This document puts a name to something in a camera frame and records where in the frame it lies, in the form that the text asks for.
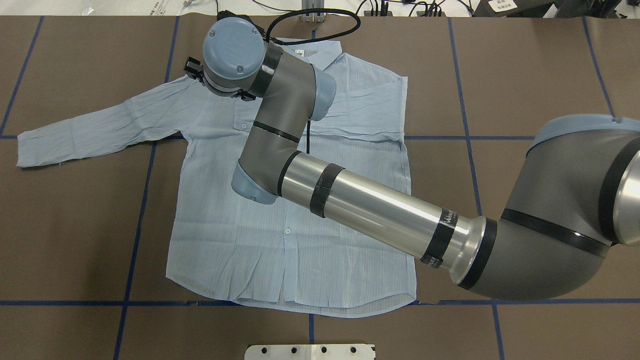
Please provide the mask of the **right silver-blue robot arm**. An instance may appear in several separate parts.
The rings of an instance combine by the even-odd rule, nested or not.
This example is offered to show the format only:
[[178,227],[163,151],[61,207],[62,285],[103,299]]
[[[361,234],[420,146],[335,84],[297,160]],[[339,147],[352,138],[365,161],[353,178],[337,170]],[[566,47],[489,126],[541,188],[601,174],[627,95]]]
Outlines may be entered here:
[[499,220],[460,216],[297,149],[336,95],[332,76],[262,34],[219,19],[203,42],[203,84],[262,103],[231,180],[270,205],[284,198],[388,244],[480,296],[537,301],[587,283],[615,244],[639,244],[639,122],[606,114],[544,125]]

